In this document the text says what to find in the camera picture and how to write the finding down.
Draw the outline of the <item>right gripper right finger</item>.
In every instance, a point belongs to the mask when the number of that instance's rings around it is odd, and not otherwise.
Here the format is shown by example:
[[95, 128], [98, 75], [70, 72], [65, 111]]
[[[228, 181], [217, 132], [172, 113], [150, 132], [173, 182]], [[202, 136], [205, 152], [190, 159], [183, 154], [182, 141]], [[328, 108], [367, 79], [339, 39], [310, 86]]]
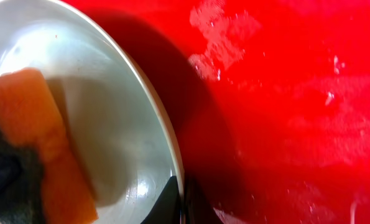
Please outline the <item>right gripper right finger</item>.
[[223, 224], [195, 179], [185, 181], [185, 223]]

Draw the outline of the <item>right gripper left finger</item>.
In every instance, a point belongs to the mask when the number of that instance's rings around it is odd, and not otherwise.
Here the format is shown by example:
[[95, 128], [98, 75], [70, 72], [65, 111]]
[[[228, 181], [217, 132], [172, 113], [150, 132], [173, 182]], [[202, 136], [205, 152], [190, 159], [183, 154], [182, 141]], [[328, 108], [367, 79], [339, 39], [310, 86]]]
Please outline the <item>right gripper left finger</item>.
[[177, 177], [171, 176], [141, 224], [180, 224], [180, 220], [181, 204]]

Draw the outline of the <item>green and orange sponge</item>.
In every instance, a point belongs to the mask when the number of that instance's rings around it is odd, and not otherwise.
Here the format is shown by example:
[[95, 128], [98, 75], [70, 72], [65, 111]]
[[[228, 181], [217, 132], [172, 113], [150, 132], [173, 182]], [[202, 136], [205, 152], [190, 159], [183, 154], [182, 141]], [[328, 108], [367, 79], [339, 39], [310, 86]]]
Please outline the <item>green and orange sponge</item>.
[[0, 76], [0, 154], [19, 177], [0, 194], [0, 223], [86, 224], [98, 214], [65, 123], [40, 71]]

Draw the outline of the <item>light blue plate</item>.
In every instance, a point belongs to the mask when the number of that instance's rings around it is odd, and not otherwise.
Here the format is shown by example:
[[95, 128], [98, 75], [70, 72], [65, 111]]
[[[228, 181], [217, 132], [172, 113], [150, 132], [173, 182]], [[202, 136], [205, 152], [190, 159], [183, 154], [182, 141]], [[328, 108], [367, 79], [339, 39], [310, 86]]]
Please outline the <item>light blue plate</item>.
[[183, 165], [158, 94], [94, 21], [62, 1], [0, 1], [0, 75], [46, 77], [96, 194], [99, 223], [141, 223]]

